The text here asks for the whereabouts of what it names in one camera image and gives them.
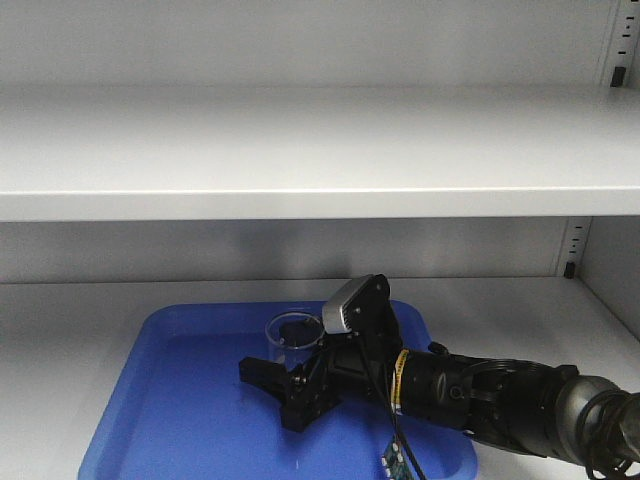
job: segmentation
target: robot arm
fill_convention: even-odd
[[[348,282],[324,305],[325,335],[311,358],[287,371],[255,358],[243,382],[278,398],[284,428],[301,432],[347,388],[385,402],[387,413],[424,418],[518,454],[584,465],[590,479],[627,476],[640,462],[640,396],[573,365],[474,358],[432,343],[403,348],[383,275]]]

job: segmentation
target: wire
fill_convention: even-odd
[[[618,462],[618,465],[615,466],[616,459],[607,445],[614,428],[620,424],[620,416],[632,401],[637,400],[639,395],[637,393],[632,395],[623,390],[606,390],[589,400],[580,412],[576,435],[583,451],[585,470],[590,480],[640,480],[640,473],[626,475],[626,471],[633,465],[633,462]],[[596,407],[601,407],[600,425],[589,436],[585,427],[589,414]],[[596,477],[596,471],[602,473],[604,477]]]
[[[364,345],[362,344],[362,340],[358,338],[357,343],[358,343],[358,350],[360,352],[360,357],[365,367],[365,370],[367,372],[367,376],[369,377],[369,380],[371,380],[374,390],[376,391],[376,393],[378,394],[378,397],[382,401],[385,407],[385,410],[387,410],[391,416],[391,423],[393,425],[394,432],[398,437],[398,439],[400,440],[400,443],[402,444],[402,447],[404,448],[405,453],[407,454],[407,457],[409,457],[409,461],[411,462],[413,469],[416,471],[416,474],[418,475],[418,478],[420,478],[420,480],[429,480],[427,476],[424,474],[424,472],[422,471],[422,468],[420,467],[420,464],[418,463],[418,460],[416,459],[416,456],[414,455],[413,450],[409,445],[409,441],[407,440],[407,437],[405,436],[402,430],[402,427],[400,426],[400,422],[398,422],[398,416],[395,410],[393,409],[393,407],[391,406],[391,397],[389,394],[389,383],[387,381],[387,367],[385,363],[382,362],[382,370],[383,370],[382,374],[383,374],[384,383],[385,383],[385,393],[383,394],[380,391],[380,386],[378,385],[378,383],[375,381],[373,377],[373,372],[371,371],[371,366],[369,365],[369,358],[364,348]]]

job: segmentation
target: white wall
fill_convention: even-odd
[[[0,223],[0,282],[554,275],[566,219]]]
[[[4,0],[0,82],[597,82],[615,0]]]
[[[638,46],[636,46],[633,64],[631,65],[629,75],[628,86],[640,89],[640,39],[638,40]]]
[[[580,275],[640,338],[640,217],[597,217]]]

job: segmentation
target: shelf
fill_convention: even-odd
[[[4,87],[0,221],[640,214],[640,92]]]
[[[342,283],[0,285],[0,477],[76,476],[153,311],[176,303],[325,299]],[[640,390],[640,344],[579,280],[407,279],[391,287],[454,352],[575,363]],[[484,480],[586,478],[575,465],[476,448]]]

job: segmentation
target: metal shelving unit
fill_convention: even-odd
[[[639,30],[632,0],[5,2],[0,478],[76,475],[154,310],[389,265],[452,350],[639,390]]]

